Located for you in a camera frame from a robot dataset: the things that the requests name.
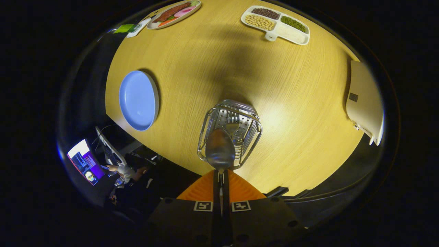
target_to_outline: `wire basket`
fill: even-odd
[[[230,123],[231,118],[238,122]],[[226,99],[207,111],[197,149],[198,157],[205,162],[207,162],[205,157],[207,137],[218,128],[229,134],[235,146],[235,161],[230,169],[236,170],[242,167],[262,135],[262,125],[255,108]]]

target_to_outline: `blue plate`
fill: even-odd
[[[131,127],[147,130],[158,114],[158,92],[151,76],[139,70],[128,73],[120,85],[119,104]]]

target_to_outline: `round table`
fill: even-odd
[[[265,40],[265,33],[240,21],[252,5],[307,24],[309,43]],[[289,188],[286,196],[294,196],[334,173],[363,135],[345,110],[351,60],[358,58],[340,40],[282,7],[258,0],[202,0],[187,19],[145,28],[120,44],[108,72],[106,113],[148,148],[203,175],[213,169],[197,156],[206,112],[224,99],[250,104],[263,133],[235,172],[263,193],[283,186]],[[149,73],[160,95],[157,120],[146,131],[133,129],[119,106],[120,84],[133,70]]]

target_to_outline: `person's hand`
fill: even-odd
[[[116,195],[113,195],[110,197],[111,203],[114,204],[115,206],[117,206],[117,197]]]
[[[109,170],[109,171],[117,171],[117,167],[118,167],[118,166],[107,165],[107,167],[108,167],[108,170]]]

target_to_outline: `computer monitor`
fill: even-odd
[[[95,185],[105,175],[104,170],[90,151],[86,139],[80,141],[68,151],[67,156],[82,176],[92,185]]]

